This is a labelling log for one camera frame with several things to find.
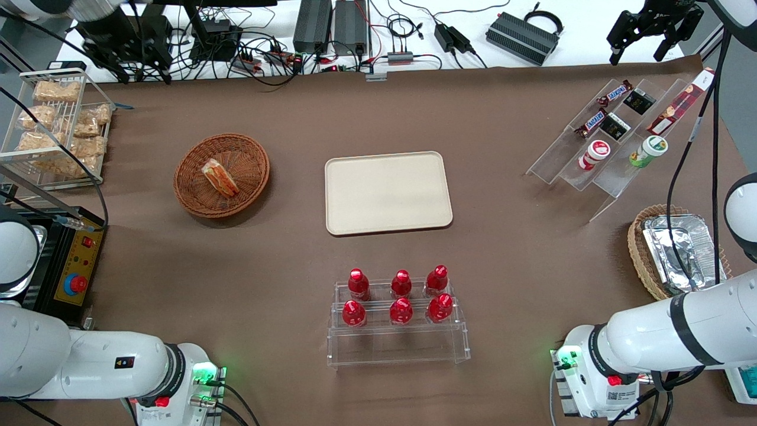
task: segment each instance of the yellow control panel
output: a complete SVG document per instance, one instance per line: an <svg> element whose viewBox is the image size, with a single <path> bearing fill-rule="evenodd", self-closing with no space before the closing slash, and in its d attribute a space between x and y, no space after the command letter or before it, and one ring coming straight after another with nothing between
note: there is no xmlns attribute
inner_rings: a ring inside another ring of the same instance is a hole
<svg viewBox="0 0 757 426"><path fill-rule="evenodd" d="M99 226L87 218L82 218L82 220L90 226ZM53 299L76 306L84 304L84 296L89 289L89 281L92 279L95 260L100 252L102 237L102 232L78 230L74 234Z"/></svg>

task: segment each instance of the power supply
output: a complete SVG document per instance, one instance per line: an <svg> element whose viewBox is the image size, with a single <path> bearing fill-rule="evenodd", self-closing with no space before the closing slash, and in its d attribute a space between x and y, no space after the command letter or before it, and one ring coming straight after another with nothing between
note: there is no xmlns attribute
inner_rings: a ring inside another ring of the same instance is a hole
<svg viewBox="0 0 757 426"><path fill-rule="evenodd" d="M326 50L331 33L331 0L302 0L297 26L294 28L294 50L316 53Z"/></svg>
<svg viewBox="0 0 757 426"><path fill-rule="evenodd" d="M486 32L486 40L521 59L541 66L557 47L559 36L502 12Z"/></svg>
<svg viewBox="0 0 757 426"><path fill-rule="evenodd" d="M339 0L334 9L334 50L337 55L369 55L366 0Z"/></svg>

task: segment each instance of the red bottle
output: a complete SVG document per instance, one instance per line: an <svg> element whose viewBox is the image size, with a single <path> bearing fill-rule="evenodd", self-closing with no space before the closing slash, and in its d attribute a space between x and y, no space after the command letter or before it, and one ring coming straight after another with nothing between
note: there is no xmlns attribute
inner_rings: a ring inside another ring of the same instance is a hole
<svg viewBox="0 0 757 426"><path fill-rule="evenodd" d="M371 299L371 292L368 289L368 277L358 268L350 272L350 280L347 282L350 294L355 300L368 302Z"/></svg>
<svg viewBox="0 0 757 426"><path fill-rule="evenodd" d="M344 304L344 308L341 310L341 319L350 327L362 327L368 322L366 309L354 300L348 300Z"/></svg>
<svg viewBox="0 0 757 426"><path fill-rule="evenodd" d="M404 269L397 271L397 275L391 281L391 295L395 299L408 297L413 289L413 283L410 281L410 274Z"/></svg>
<svg viewBox="0 0 757 426"><path fill-rule="evenodd" d="M423 294L426 297L439 296L447 288L447 267L444 265L437 266L426 278L426 284L423 286Z"/></svg>
<svg viewBox="0 0 757 426"><path fill-rule="evenodd" d="M452 315L453 300L452 296L442 293L431 299L426 309L426 319L430 322L440 323L445 318Z"/></svg>
<svg viewBox="0 0 757 426"><path fill-rule="evenodd" d="M400 297L391 304L389 308L389 319L394 325L405 325L413 317L413 306L410 301Z"/></svg>

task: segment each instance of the wicker basket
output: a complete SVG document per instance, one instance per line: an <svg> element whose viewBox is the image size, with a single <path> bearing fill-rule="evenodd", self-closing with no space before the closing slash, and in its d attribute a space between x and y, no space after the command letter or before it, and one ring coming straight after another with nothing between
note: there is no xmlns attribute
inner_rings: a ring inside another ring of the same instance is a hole
<svg viewBox="0 0 757 426"><path fill-rule="evenodd" d="M240 193L226 198L215 190L202 166L215 158L232 176ZM268 155L252 138L224 133L207 138L184 156L173 176L173 191L186 211L201 218L225 218L247 208L268 183Z"/></svg>
<svg viewBox="0 0 757 426"><path fill-rule="evenodd" d="M666 209L667 205L665 204L647 207L639 213L628 228L628 251L631 253L631 259L634 261L636 273L639 275L639 279L641 279L647 291L652 293L652 296L657 300L667 299L668 297L672 297L672 295L665 291L657 275L657 268L652 260L649 249L646 247L646 240L641 232L641 222L652 216L664 215ZM684 215L688 212L685 208L671 205L671 215ZM731 278L731 266L728 264L722 248L720 248L720 261L723 264L726 277Z"/></svg>

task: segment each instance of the chocolate bar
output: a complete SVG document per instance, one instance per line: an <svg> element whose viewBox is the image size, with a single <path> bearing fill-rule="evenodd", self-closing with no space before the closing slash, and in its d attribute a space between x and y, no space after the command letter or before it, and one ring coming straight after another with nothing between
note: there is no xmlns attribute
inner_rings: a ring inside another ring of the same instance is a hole
<svg viewBox="0 0 757 426"><path fill-rule="evenodd" d="M620 98L620 96L623 93L626 93L629 90L633 90L634 86L628 82L628 80L623 80L623 84L620 85L617 89L611 91L605 96L602 96L601 98L597 98L597 103L602 106L610 105L610 102Z"/></svg>
<svg viewBox="0 0 757 426"><path fill-rule="evenodd" d="M607 114L607 118L600 124L600 129L612 136L613 139L618 140L631 129L631 126L611 112Z"/></svg>
<svg viewBox="0 0 757 426"><path fill-rule="evenodd" d="M656 99L639 88L632 90L623 101L623 103L628 105L632 110L642 115L646 110L650 109L655 102L657 102Z"/></svg>
<svg viewBox="0 0 757 426"><path fill-rule="evenodd" d="M592 130L597 128L597 126L605 120L605 118L607 118L607 111L605 111L605 108L600 108L600 111L597 112L596 115L590 118L586 124L583 124L578 129L574 130L574 132L581 135L582 138L586 138Z"/></svg>

